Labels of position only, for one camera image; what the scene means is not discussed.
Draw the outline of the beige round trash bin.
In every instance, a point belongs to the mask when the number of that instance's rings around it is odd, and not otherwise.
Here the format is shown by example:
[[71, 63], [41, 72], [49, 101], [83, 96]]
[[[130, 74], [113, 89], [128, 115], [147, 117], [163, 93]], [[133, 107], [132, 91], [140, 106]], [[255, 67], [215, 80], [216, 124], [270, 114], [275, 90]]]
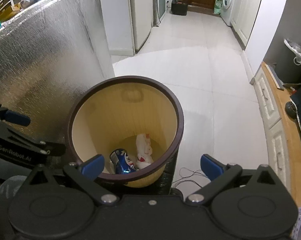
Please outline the beige round trash bin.
[[[98, 176], [102, 182], [142, 188], [155, 183], [178, 153], [183, 129], [182, 106], [168, 87], [143, 76], [120, 76], [80, 96], [69, 115], [65, 143], [80, 164], [104, 156], [106, 166]], [[139, 134], [150, 136], [153, 163], [131, 174], [115, 174], [110, 154], [123, 148], [137, 161]]]

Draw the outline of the crushed blue can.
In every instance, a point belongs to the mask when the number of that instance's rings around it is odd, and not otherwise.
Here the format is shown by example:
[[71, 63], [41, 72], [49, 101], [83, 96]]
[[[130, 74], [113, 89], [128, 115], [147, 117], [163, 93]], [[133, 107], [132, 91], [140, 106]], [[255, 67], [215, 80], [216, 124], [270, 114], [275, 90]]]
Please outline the crushed blue can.
[[114, 166], [116, 174], [129, 174], [136, 172], [133, 161], [130, 159], [127, 151], [123, 148], [118, 148], [110, 154], [110, 161]]

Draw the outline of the white red crumpled wrapper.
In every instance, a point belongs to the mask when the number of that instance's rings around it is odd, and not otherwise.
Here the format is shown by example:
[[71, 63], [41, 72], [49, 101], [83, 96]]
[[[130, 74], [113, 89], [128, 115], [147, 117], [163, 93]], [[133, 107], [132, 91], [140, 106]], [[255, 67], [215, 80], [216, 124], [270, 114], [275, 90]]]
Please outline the white red crumpled wrapper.
[[151, 148], [151, 138], [149, 134], [138, 134], [136, 139], [137, 147], [137, 168], [139, 170], [148, 167], [154, 161], [151, 157], [153, 150]]

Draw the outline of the silver foil table cover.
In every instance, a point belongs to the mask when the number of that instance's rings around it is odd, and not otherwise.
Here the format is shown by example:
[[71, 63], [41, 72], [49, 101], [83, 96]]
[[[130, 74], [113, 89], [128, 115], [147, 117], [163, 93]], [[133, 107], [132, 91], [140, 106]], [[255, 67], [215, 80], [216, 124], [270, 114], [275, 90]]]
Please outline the silver foil table cover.
[[114, 75], [101, 0], [41, 0], [0, 28], [0, 103], [34, 139], [64, 142], [75, 102]]

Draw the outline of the white drawer sideboard wooden top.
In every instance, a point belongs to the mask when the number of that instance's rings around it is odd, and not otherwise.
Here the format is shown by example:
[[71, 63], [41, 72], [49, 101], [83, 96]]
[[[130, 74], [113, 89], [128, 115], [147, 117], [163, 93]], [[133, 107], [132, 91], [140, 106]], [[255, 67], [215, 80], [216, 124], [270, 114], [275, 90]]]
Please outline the white drawer sideboard wooden top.
[[279, 89], [271, 68], [261, 63], [252, 79], [265, 129], [269, 165], [301, 207], [301, 135], [285, 112], [291, 92]]

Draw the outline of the black round mouse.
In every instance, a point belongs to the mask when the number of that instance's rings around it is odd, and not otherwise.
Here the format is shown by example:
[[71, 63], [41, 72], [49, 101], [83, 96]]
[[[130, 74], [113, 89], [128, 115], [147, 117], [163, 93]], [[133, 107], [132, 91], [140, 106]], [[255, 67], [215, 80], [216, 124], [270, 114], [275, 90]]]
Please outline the black round mouse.
[[297, 119], [297, 109], [295, 104], [292, 101], [288, 101], [285, 104], [285, 112], [289, 118], [296, 120]]

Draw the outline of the dark grey pedal bin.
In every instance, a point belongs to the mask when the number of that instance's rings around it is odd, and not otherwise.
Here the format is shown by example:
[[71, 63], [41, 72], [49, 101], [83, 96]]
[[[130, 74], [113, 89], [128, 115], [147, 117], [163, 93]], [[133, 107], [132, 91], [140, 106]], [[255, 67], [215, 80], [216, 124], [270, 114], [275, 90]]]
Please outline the dark grey pedal bin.
[[274, 38], [264, 57], [283, 83], [301, 84], [301, 46], [288, 38]]

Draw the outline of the black floor box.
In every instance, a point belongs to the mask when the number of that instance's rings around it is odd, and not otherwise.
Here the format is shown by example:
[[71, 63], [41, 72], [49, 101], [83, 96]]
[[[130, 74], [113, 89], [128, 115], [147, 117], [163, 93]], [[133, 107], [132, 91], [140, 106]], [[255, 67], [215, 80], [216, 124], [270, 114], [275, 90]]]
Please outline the black floor box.
[[188, 11], [188, 4], [183, 0], [172, 0], [171, 13], [179, 16], [186, 16]]

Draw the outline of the green plastic bag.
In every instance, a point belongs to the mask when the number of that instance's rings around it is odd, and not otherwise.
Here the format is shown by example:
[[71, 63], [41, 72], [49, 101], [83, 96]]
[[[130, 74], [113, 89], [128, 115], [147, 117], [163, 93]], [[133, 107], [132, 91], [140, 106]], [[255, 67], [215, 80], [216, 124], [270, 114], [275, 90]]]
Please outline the green plastic bag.
[[223, 0], [215, 0], [213, 14], [220, 15], [222, 6], [223, 6]]

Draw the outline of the silver refrigerator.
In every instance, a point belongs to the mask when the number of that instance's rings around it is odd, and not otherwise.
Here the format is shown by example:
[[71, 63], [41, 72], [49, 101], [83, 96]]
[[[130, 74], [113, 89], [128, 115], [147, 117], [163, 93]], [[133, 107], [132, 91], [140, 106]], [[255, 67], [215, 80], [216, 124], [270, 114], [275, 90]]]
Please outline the silver refrigerator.
[[153, 0], [131, 0], [135, 51], [138, 52], [151, 33]]

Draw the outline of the white washing machine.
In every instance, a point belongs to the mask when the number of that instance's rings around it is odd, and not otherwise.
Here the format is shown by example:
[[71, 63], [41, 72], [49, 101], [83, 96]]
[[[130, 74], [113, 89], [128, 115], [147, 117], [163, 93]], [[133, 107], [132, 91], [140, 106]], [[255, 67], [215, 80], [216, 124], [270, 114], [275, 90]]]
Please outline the white washing machine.
[[233, 13], [235, 0], [222, 0], [222, 6], [220, 11], [220, 16], [225, 22], [225, 24], [231, 27], [231, 17]]

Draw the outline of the white kitchen cabinets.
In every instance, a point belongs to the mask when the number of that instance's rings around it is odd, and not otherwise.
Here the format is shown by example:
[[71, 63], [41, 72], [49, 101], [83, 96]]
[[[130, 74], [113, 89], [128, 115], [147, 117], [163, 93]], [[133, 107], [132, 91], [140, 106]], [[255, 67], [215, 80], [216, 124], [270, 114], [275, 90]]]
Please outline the white kitchen cabinets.
[[250, 38], [261, 0], [235, 0], [231, 24], [244, 46]]

